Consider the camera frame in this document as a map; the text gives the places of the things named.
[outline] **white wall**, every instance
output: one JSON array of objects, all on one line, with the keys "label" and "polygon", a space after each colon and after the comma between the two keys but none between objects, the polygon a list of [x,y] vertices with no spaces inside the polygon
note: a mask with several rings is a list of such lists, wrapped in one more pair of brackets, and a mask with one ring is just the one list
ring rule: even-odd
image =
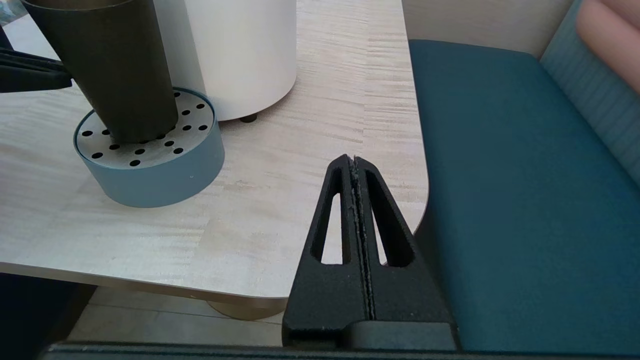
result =
[{"label": "white wall", "polygon": [[403,0],[403,6],[410,39],[500,47],[540,57],[572,2]]}]

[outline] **pink cushion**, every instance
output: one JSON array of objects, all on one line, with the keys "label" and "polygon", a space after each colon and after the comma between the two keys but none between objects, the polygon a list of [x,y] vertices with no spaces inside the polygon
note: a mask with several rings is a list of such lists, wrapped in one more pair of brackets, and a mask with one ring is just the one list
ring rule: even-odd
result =
[{"label": "pink cushion", "polygon": [[584,0],[578,35],[640,94],[640,1]]}]

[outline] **black rubber foot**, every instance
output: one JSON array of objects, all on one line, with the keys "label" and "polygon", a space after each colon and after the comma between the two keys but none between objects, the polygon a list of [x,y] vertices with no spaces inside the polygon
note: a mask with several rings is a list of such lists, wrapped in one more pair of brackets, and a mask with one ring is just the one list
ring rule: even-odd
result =
[{"label": "black rubber foot", "polygon": [[254,122],[255,119],[257,119],[257,118],[258,118],[258,114],[255,113],[255,114],[247,115],[245,117],[241,117],[240,121],[249,123],[249,122]]}]

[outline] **tile floor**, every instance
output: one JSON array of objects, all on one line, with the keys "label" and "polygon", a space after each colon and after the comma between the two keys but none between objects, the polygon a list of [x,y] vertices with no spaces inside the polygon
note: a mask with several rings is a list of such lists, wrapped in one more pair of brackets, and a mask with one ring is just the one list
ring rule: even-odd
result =
[{"label": "tile floor", "polygon": [[282,346],[282,314],[231,319],[203,300],[98,288],[69,340]]}]

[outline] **chair backrest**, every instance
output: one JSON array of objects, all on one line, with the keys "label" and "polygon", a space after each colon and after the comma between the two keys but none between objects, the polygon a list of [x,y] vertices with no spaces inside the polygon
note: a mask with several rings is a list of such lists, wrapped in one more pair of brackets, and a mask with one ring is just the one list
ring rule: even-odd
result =
[{"label": "chair backrest", "polygon": [[581,4],[573,3],[540,63],[640,186],[640,95],[578,36]]}]

